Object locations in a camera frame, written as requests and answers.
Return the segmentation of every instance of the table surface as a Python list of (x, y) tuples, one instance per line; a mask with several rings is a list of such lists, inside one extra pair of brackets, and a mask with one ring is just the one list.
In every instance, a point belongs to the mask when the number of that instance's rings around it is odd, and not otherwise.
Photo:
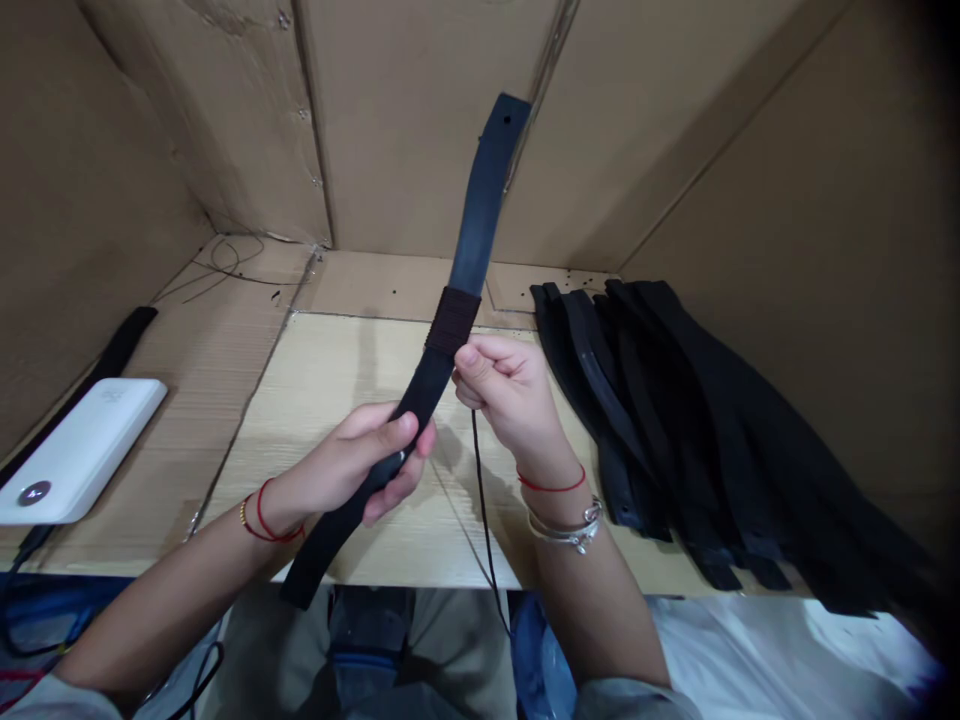
[[(199, 259), (208, 260), (209, 252), (210, 246)], [(91, 513), (58, 531), (25, 570), (138, 575), (299, 460), (355, 406), (400, 397), (450, 261), (327, 252), (304, 275), (309, 258), (304, 246), (267, 241), (244, 274), (281, 284), (230, 278), (214, 287), (221, 278), (201, 278), (206, 271), (196, 265), (170, 283), (170, 295), (157, 303), (161, 314), (126, 373), (160, 378), (170, 388), (167, 399)], [(478, 331), (537, 342), (531, 284), (602, 290), (607, 277), (494, 264)], [(207, 291), (193, 298), (200, 290)], [(553, 389), (564, 428), (596, 488), (596, 447)], [(375, 528), (354, 534), (327, 581), (488, 585), (470, 414), (452, 385), (435, 418), (439, 440), (420, 487)], [(478, 424), (497, 580), (504, 588), (531, 587), (532, 538), (513, 459), (482, 416)], [(716, 592), (679, 545), (612, 530), (645, 592)], [(13, 558), (24, 533), (0, 529), (0, 562)], [(749, 573), (740, 577), (744, 592), (765, 592)]]
[[(204, 516), (208, 522), (299, 460), (351, 409), (400, 397), (422, 352), (425, 322), (297, 314), (289, 322), (247, 411)], [(490, 330), (526, 342), (536, 333)], [(561, 421), (596, 487), (596, 446), (553, 385)], [(487, 587), (470, 412), (452, 383), (434, 414), (436, 450), (416, 492), (374, 528), (360, 528), (330, 567), (328, 582)], [(478, 416), (494, 568), (504, 588), (535, 582), (532, 536), (513, 458)], [(715, 592), (678, 545), (614, 527), (648, 593)], [(747, 590), (751, 577), (744, 577)]]

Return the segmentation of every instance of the brown thread wrap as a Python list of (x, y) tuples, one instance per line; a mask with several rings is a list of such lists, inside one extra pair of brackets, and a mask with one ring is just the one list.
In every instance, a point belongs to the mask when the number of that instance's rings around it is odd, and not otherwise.
[(479, 309), (480, 298), (476, 295), (445, 287), (424, 345), (445, 355), (456, 355), (466, 345)]

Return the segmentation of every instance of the hand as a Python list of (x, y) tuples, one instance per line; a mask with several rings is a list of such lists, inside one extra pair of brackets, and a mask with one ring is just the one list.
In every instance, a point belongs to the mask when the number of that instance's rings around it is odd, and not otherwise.
[[(293, 528), (307, 515), (336, 510), (353, 496), (373, 465), (413, 440), (417, 417), (412, 412), (387, 422), (396, 407), (396, 403), (361, 405), (267, 486), (263, 507), (278, 527)], [(436, 440), (437, 428), (431, 420), (400, 474), (370, 496), (363, 512), (364, 525), (373, 525), (416, 489)]]
[(543, 487), (566, 487), (580, 479), (540, 348), (499, 335), (471, 335), (455, 362), (457, 397), (483, 411), (525, 478)]

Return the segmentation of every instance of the stack of black straps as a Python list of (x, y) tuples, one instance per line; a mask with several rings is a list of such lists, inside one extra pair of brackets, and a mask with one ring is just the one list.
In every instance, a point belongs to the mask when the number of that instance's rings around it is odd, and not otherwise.
[(923, 548), (667, 283), (530, 290), (547, 361), (599, 448), (613, 522), (665, 542), (672, 528), (720, 590), (741, 588), (734, 566), (789, 590), (786, 561), (832, 612), (933, 610)]

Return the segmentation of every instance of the bracelet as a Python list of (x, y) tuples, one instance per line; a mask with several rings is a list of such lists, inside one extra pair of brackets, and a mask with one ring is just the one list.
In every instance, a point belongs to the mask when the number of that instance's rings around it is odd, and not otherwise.
[(306, 532), (303, 530), (303, 523), (300, 523), (300, 527), (294, 530), (289, 535), (284, 535), (283, 537), (278, 536), (273, 530), (267, 527), (266, 521), (263, 519), (263, 511), (260, 510), (260, 500), (263, 498), (263, 491), (266, 490), (267, 485), (273, 481), (273, 478), (267, 478), (267, 481), (260, 486), (260, 492), (257, 493), (257, 519), (260, 521), (260, 527), (264, 529), (267, 535), (270, 536), (270, 539), (274, 542), (291, 542), (298, 538), (300, 535), (306, 535)]
[(249, 495), (247, 495), (247, 497), (244, 498), (243, 502), (240, 503), (240, 523), (243, 525), (244, 528), (246, 528), (246, 531), (248, 533), (253, 535), (255, 538), (264, 540), (266, 542), (288, 543), (288, 542), (292, 542), (293, 540), (295, 540), (297, 537), (301, 535), (305, 536), (306, 532), (303, 528), (303, 523), (300, 523), (300, 527), (298, 527), (289, 535), (284, 535), (280, 537), (275, 532), (273, 532), (273, 530), (271, 530), (270, 527), (267, 525), (267, 523), (264, 521), (263, 511), (260, 509), (260, 501), (263, 498), (263, 489), (270, 483), (271, 480), (273, 480), (273, 478), (268, 478), (267, 482), (265, 482), (263, 485), (260, 486), (260, 490), (257, 493), (257, 519), (260, 521), (260, 527), (262, 527), (264, 532), (267, 533), (267, 536), (265, 537), (260, 533), (258, 533), (256, 530), (250, 527), (250, 523), (247, 522), (247, 502), (250, 500), (250, 498), (253, 497), (253, 493), (250, 493)]
[(539, 492), (569, 492), (570, 490), (576, 490), (578, 487), (580, 487), (581, 485), (583, 485), (583, 483), (586, 482), (586, 479), (587, 479), (587, 471), (584, 469), (583, 465), (581, 465), (581, 466), (580, 466), (580, 479), (577, 480), (577, 482), (575, 482), (575, 483), (574, 483), (573, 485), (571, 485), (570, 487), (565, 487), (565, 488), (544, 488), (544, 487), (540, 487), (539, 485), (534, 485), (532, 482), (530, 482), (529, 480), (527, 480), (523, 475), (520, 474), (520, 468), (519, 468), (519, 467), (517, 468), (517, 480), (520, 481), (520, 484), (521, 484), (521, 485), (526, 485), (526, 486), (527, 486), (528, 488), (530, 488), (531, 490), (537, 490), (537, 491), (539, 491)]
[(253, 497), (253, 493), (250, 493), (243, 499), (243, 502), (240, 503), (240, 524), (243, 525), (244, 529), (248, 533), (253, 535), (255, 538), (259, 538), (260, 540), (266, 540), (267, 542), (273, 542), (271, 538), (264, 537), (263, 535), (258, 533), (256, 530), (254, 530), (252, 527), (250, 527), (250, 524), (247, 522), (247, 501), (252, 497)]
[(575, 530), (557, 530), (543, 522), (533, 514), (533, 510), (528, 510), (527, 525), (534, 537), (545, 542), (558, 543), (561, 545), (573, 545), (581, 555), (587, 554), (587, 545), (593, 542), (597, 531), (600, 529), (600, 520), (603, 518), (603, 503), (596, 495), (593, 496), (593, 504), (583, 511), (583, 520), (586, 522), (581, 528)]

